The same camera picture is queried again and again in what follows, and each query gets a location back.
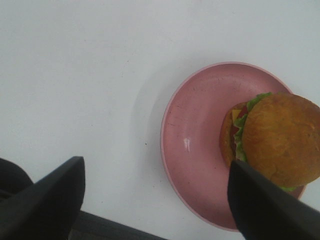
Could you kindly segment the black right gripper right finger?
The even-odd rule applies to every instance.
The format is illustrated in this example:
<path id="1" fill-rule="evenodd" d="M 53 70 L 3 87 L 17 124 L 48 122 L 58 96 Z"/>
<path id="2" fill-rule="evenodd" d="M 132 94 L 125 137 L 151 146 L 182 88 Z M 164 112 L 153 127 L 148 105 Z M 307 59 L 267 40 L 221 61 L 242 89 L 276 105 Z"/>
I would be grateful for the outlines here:
<path id="1" fill-rule="evenodd" d="M 320 213 L 267 180 L 247 163 L 233 161 L 227 200 L 246 240 L 318 240 Z"/>

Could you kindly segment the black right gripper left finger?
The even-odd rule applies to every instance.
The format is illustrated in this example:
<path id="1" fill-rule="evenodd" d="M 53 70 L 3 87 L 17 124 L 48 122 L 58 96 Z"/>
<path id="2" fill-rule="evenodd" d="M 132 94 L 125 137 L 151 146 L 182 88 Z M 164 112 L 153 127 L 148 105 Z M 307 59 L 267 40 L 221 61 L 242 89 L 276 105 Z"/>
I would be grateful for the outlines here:
<path id="1" fill-rule="evenodd" d="M 74 156 L 34 183 L 18 165 L 0 160 L 0 238 L 66 240 L 83 204 L 85 161 Z"/>

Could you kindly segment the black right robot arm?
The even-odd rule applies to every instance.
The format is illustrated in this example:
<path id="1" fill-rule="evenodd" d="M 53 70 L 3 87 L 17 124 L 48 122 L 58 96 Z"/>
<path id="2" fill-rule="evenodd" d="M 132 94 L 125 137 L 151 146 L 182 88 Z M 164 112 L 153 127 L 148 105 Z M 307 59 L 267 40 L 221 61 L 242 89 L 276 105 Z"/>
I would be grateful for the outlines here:
<path id="1" fill-rule="evenodd" d="M 65 240 L 80 212 L 85 164 L 67 160 L 38 182 L 18 165 L 0 161 L 0 237 Z M 317 240 L 320 213 L 280 190 L 248 164 L 231 163 L 227 201 L 247 240 Z"/>

